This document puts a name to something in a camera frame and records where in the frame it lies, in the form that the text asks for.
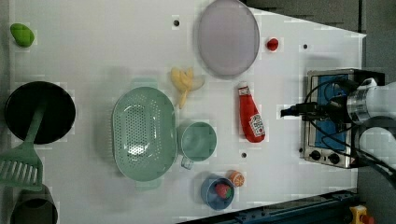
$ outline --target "green spatula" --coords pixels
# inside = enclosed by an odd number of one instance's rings
[[[43,163],[35,153],[34,141],[45,108],[40,105],[35,111],[24,142],[0,154],[0,184],[33,191],[42,189]]]

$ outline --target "green strainer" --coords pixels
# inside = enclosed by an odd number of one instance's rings
[[[177,156],[175,111],[152,87],[123,95],[113,111],[114,156],[122,173],[136,181],[163,175]]]

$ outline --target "blue bowl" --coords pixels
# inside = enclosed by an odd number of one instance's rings
[[[228,199],[222,199],[216,193],[215,186],[217,184],[226,184],[231,188],[231,196]],[[201,186],[202,200],[214,210],[222,210],[227,208],[233,201],[234,188],[233,183],[222,176],[210,175]]]

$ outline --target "mint mug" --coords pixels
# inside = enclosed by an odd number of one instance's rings
[[[216,144],[216,132],[205,122],[189,122],[177,128],[178,153],[183,156],[181,166],[188,170],[194,162],[208,159]]]

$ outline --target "red ketchup bottle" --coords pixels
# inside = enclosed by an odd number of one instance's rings
[[[238,90],[239,116],[245,137],[251,143],[260,143],[265,137],[262,117],[260,116],[253,98],[251,97],[248,84],[246,82],[239,83]]]

